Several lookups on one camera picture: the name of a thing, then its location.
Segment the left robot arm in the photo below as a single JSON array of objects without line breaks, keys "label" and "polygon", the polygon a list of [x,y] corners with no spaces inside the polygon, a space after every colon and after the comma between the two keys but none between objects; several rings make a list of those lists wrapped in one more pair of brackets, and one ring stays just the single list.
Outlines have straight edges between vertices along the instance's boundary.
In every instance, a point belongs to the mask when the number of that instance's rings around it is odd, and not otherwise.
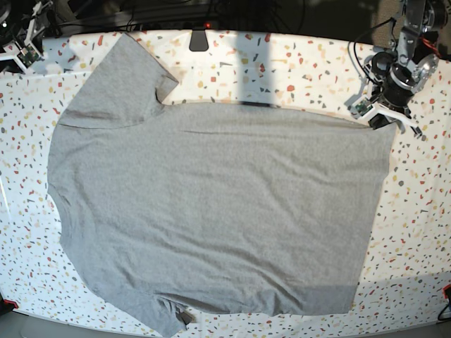
[{"label": "left robot arm", "polygon": [[422,136],[408,104],[438,68],[438,35],[447,19],[443,1],[401,1],[397,16],[387,20],[390,48],[365,65],[371,93],[355,106],[370,127],[396,123],[402,131]]}]

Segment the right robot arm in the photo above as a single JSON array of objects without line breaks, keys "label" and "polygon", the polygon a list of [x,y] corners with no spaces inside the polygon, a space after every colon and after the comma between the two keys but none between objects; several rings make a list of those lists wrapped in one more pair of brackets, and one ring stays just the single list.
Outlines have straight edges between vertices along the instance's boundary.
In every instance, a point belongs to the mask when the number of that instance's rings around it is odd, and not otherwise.
[{"label": "right robot arm", "polygon": [[43,58],[42,37],[52,1],[1,2],[1,72],[25,74]]}]

